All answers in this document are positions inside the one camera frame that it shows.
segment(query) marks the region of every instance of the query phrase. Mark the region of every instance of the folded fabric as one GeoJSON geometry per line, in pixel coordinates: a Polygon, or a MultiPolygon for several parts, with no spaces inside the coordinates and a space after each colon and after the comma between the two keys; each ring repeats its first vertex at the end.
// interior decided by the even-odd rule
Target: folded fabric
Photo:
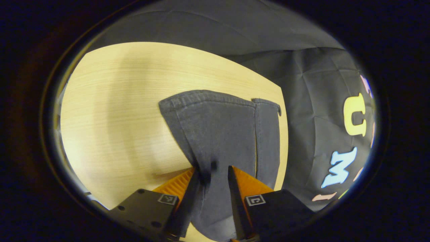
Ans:
{"type": "Polygon", "coordinates": [[[274,188],[280,163],[280,106],[193,90],[160,101],[176,142],[203,175],[192,223],[215,241],[236,237],[227,171],[234,165],[274,188]]]}

